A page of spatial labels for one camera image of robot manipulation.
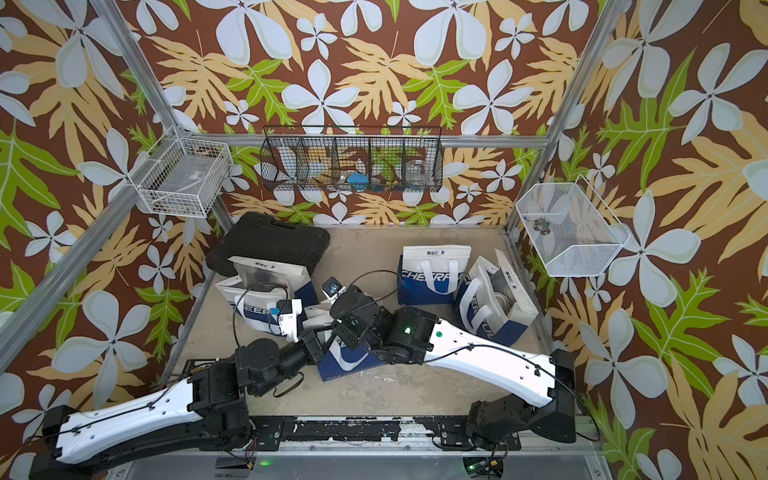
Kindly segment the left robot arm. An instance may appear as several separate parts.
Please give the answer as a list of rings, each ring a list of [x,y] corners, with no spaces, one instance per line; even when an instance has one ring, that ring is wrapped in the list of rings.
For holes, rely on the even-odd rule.
[[[34,458],[29,476],[90,479],[163,453],[242,447],[255,432],[247,398],[263,396],[319,363],[328,349],[314,330],[284,347],[259,338],[144,397],[89,412],[56,407],[44,417],[46,449]]]

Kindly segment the takeout bag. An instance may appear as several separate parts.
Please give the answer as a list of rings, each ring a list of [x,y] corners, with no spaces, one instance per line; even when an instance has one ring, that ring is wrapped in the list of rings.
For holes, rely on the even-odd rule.
[[[219,292],[252,329],[280,336],[269,317],[278,301],[300,299],[305,309],[319,303],[309,272],[302,265],[233,256],[237,275],[216,284]]]
[[[536,319],[538,309],[505,252],[496,249],[495,255],[495,261],[479,256],[464,274],[454,311],[465,331],[512,346]]]
[[[404,246],[398,264],[399,304],[452,303],[471,252],[469,245]]]
[[[332,336],[331,322],[331,317],[324,315],[319,319],[305,321],[304,326],[318,329],[320,344],[325,346]],[[362,347],[350,349],[339,337],[335,337],[334,342],[328,346],[324,357],[317,364],[317,369],[321,380],[327,382],[383,365],[384,363],[373,353],[369,353]]]

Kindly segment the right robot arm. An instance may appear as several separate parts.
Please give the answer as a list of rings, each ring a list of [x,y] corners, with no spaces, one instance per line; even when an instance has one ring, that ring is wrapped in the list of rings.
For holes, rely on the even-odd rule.
[[[332,331],[350,349],[361,348],[387,364],[428,365],[458,371],[507,391],[472,404],[466,434],[475,441],[507,439],[529,430],[573,443],[576,431],[575,367],[571,353],[529,353],[499,345],[413,307],[393,312],[356,286],[329,280]]]

